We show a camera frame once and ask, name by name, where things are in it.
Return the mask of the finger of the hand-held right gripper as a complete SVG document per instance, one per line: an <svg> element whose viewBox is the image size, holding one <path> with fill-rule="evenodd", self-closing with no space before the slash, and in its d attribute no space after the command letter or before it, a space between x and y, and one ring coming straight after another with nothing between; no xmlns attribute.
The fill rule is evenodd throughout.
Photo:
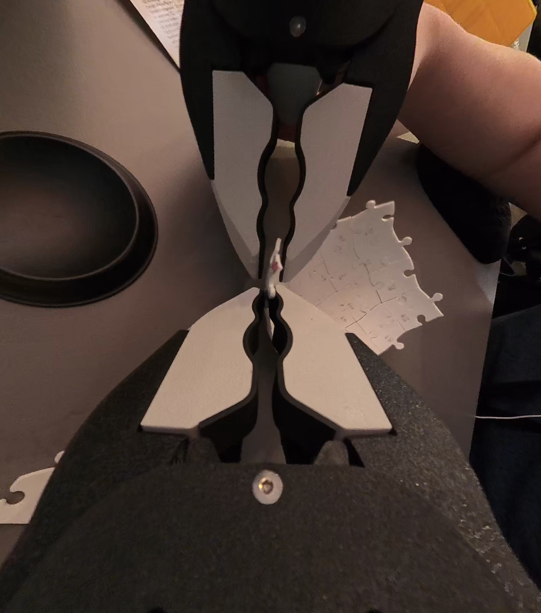
<svg viewBox="0 0 541 613"><path fill-rule="evenodd" d="M248 274L259 277L259 167L272 142L274 111L242 72L213 71L212 189L224 226Z"/></svg>
<svg viewBox="0 0 541 613"><path fill-rule="evenodd" d="M296 152L301 177L290 211L283 278L313 258L350 200L348 189L372 89L343 83L303 113Z"/></svg>

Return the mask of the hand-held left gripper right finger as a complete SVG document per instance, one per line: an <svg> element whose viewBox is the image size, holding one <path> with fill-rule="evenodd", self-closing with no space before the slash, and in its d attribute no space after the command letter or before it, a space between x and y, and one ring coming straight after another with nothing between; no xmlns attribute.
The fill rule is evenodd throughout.
<svg viewBox="0 0 541 613"><path fill-rule="evenodd" d="M286 286L276 286L271 320L273 415L284 437L343 440L392 430L342 327Z"/></svg>

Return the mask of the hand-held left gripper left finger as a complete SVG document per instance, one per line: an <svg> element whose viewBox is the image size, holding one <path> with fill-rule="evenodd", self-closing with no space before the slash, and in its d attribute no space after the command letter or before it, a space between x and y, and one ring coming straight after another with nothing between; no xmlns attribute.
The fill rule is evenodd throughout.
<svg viewBox="0 0 541 613"><path fill-rule="evenodd" d="M254 287L199 318L145 413L146 432L245 438L256 425L253 364L264 297Z"/></svg>

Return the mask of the assembled white puzzle section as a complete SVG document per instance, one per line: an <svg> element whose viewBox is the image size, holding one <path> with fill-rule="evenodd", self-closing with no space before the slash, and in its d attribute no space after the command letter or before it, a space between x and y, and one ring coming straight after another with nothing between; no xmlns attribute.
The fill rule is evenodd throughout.
<svg viewBox="0 0 541 613"><path fill-rule="evenodd" d="M400 337L443 317L440 293L426 294L394 230L395 202L368 201L340 219L313 259L287 283L297 295L354 334L376 355L402 349Z"/></svg>

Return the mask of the white puzzle piece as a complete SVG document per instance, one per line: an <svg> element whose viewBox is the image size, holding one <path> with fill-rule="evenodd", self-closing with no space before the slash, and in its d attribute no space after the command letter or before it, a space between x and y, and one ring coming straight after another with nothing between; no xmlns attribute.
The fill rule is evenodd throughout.
<svg viewBox="0 0 541 613"><path fill-rule="evenodd" d="M282 265L282 239L278 237L275 241L273 252L270 256L264 278L264 293L268 300L274 300L277 293L276 286L280 282Z"/></svg>

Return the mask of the person's right forearm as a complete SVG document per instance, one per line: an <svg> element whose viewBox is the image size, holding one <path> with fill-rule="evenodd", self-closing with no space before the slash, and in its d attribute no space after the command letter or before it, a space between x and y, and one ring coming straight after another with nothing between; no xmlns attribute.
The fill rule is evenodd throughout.
<svg viewBox="0 0 541 613"><path fill-rule="evenodd" d="M399 121L441 160L541 221L541 62L424 3Z"/></svg>

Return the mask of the black round ball stand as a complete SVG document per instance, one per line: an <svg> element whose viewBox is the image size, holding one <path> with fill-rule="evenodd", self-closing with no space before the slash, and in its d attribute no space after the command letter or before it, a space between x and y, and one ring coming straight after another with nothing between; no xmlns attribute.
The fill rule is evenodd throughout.
<svg viewBox="0 0 541 613"><path fill-rule="evenodd" d="M106 300L144 273L157 243L149 196L112 157L62 135L0 133L0 299Z"/></svg>

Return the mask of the scattered loose puzzle pieces group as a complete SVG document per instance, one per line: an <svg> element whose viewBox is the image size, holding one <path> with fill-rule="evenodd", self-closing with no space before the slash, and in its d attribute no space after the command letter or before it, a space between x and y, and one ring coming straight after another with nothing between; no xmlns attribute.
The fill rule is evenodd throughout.
<svg viewBox="0 0 541 613"><path fill-rule="evenodd" d="M0 499L0 525L27 525L36 510L45 487L65 451L61 450L53 459L53 466L19 476L9 487L11 494L22 494L18 502Z"/></svg>

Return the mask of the yellow storage bin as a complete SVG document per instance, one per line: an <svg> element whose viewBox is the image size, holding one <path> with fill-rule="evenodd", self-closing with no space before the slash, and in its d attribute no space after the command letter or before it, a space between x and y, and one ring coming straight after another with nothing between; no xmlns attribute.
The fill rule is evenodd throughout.
<svg viewBox="0 0 541 613"><path fill-rule="evenodd" d="M466 32L483 40L512 46L532 26L532 1L427 1L448 14Z"/></svg>

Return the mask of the white instruction leaflet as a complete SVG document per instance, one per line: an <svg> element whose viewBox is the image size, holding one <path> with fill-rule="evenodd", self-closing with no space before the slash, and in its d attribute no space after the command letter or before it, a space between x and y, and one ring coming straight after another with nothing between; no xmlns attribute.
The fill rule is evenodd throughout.
<svg viewBox="0 0 541 613"><path fill-rule="evenodd" d="M184 1L131 1L177 69L180 69L180 30L184 3Z"/></svg>

